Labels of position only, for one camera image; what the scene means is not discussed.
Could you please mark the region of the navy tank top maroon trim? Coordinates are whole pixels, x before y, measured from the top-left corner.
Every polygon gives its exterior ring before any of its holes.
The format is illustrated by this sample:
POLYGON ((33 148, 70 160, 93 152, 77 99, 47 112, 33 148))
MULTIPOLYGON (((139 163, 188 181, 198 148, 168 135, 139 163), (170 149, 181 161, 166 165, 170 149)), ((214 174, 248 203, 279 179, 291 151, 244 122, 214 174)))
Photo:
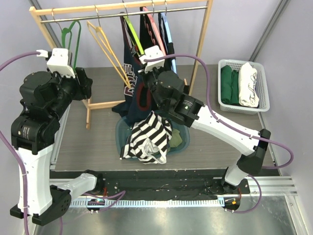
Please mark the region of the navy tank top maroon trim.
POLYGON ((120 114, 126 122, 133 125, 140 122, 156 108, 151 92, 145 88, 142 76, 138 74, 141 69, 139 49, 136 45, 134 34, 127 25, 126 17, 120 17, 124 42, 123 66, 128 77, 130 86, 124 86, 123 94, 125 101, 115 105, 112 111, 120 114))

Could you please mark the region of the neon yellow hanger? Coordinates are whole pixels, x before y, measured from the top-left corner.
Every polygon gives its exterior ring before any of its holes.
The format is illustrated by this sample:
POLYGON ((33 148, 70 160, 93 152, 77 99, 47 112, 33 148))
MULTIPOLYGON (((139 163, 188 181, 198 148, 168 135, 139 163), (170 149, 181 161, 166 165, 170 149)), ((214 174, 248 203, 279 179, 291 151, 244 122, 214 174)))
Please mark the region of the neon yellow hanger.
POLYGON ((139 37, 133 27, 133 24, 131 23, 128 16, 123 16, 123 20, 126 23, 126 26, 128 27, 128 32, 131 38, 131 41, 134 44, 134 47, 137 49, 139 56, 144 55, 144 50, 142 48, 142 45, 140 43, 139 37))

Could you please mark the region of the black dress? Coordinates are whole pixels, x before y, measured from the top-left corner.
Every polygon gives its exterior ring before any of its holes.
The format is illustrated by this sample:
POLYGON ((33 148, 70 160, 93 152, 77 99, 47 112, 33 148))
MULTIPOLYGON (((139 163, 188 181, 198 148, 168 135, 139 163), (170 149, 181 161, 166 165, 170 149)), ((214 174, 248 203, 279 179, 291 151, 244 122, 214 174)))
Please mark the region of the black dress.
POLYGON ((139 40, 144 50, 158 46, 164 55, 174 53, 174 44, 169 40, 169 33, 166 31, 165 23, 163 23, 163 27, 164 34, 159 31, 152 14, 140 15, 139 40))

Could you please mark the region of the yellow plastic hanger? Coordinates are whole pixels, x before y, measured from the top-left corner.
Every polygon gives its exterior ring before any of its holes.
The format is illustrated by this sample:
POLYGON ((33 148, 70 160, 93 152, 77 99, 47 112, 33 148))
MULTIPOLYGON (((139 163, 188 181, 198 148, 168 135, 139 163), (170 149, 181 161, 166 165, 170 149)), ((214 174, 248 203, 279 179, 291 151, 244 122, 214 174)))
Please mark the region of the yellow plastic hanger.
POLYGON ((109 40, 105 32, 103 31, 102 27, 94 26, 90 21, 87 21, 87 27, 88 27, 90 34, 92 35, 94 40, 97 42, 97 44, 100 46, 101 50, 106 55, 107 59, 113 65, 114 69, 116 70, 120 78, 123 80, 126 87, 131 88, 129 78, 126 75, 124 67, 121 65, 115 52, 113 51, 109 43, 109 40))

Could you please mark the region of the pink hanger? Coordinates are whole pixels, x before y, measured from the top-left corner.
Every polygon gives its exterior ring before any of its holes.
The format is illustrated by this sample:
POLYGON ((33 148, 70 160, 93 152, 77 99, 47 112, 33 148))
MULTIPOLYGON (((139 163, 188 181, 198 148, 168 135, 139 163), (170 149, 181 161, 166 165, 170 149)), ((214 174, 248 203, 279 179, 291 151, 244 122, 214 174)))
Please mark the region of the pink hanger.
POLYGON ((160 32, 157 28, 157 25, 154 21, 152 13, 141 15, 141 20, 143 20, 144 27, 151 38, 151 42, 153 45, 158 45, 159 48, 164 51, 163 42, 161 39, 160 32))

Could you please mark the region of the black white striped tank top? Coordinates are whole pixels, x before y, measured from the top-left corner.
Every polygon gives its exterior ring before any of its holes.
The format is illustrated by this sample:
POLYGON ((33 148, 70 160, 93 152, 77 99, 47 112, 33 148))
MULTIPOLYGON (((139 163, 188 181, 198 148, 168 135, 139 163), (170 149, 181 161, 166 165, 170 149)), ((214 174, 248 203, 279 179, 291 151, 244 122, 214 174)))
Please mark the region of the black white striped tank top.
POLYGON ((138 159, 143 164, 167 163, 167 150, 172 138, 170 121, 151 111, 145 120, 133 125, 120 159, 138 159))

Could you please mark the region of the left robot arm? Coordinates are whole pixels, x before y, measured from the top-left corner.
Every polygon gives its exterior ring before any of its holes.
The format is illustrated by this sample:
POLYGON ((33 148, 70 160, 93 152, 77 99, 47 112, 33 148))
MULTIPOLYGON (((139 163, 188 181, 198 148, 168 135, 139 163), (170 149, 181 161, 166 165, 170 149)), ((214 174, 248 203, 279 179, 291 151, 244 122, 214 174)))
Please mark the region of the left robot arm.
POLYGON ((44 226, 62 217, 79 196, 103 192, 103 174, 93 170, 60 186, 49 183, 60 120, 72 101, 90 98, 92 83, 80 67, 69 77, 58 71, 38 71, 24 79, 20 86, 23 110, 11 125, 11 143, 22 161, 20 175, 27 177, 27 185, 21 185, 20 200, 10 210, 12 216, 29 215, 34 224, 44 226))

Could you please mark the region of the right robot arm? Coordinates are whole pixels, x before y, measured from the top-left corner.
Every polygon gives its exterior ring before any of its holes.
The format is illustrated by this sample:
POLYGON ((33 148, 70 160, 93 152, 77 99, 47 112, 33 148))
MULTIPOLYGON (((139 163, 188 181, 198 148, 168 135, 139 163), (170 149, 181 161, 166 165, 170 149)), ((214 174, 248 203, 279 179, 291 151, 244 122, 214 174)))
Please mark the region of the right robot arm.
POLYGON ((167 118, 177 124, 209 133, 236 148, 241 156, 228 167, 221 180, 221 188, 233 193, 248 175, 261 171, 268 148, 270 131, 252 130, 211 112, 202 101, 184 92, 185 84, 176 73, 156 69, 138 72, 156 103, 167 118))

